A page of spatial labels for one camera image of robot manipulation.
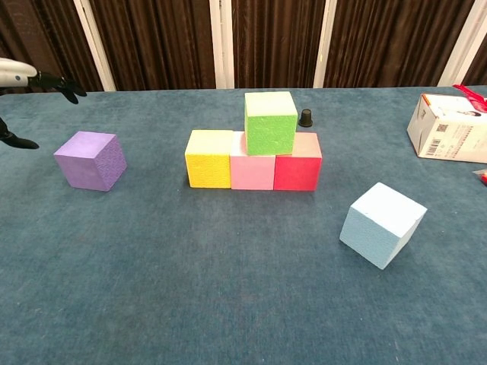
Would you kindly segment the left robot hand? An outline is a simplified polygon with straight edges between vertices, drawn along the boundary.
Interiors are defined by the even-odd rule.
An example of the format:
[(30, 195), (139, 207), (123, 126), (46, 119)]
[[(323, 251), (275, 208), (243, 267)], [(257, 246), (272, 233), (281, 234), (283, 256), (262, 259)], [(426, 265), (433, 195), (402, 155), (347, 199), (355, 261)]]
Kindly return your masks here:
[[(39, 71), (32, 65), (13, 59), (1, 58), (1, 89), (16, 87), (40, 87), (54, 89), (64, 95), (73, 104), (78, 104), (78, 97), (86, 97), (87, 92), (78, 82)], [(25, 138), (19, 138), (8, 129), (1, 119), (1, 141), (13, 148), (35, 150), (39, 145)]]

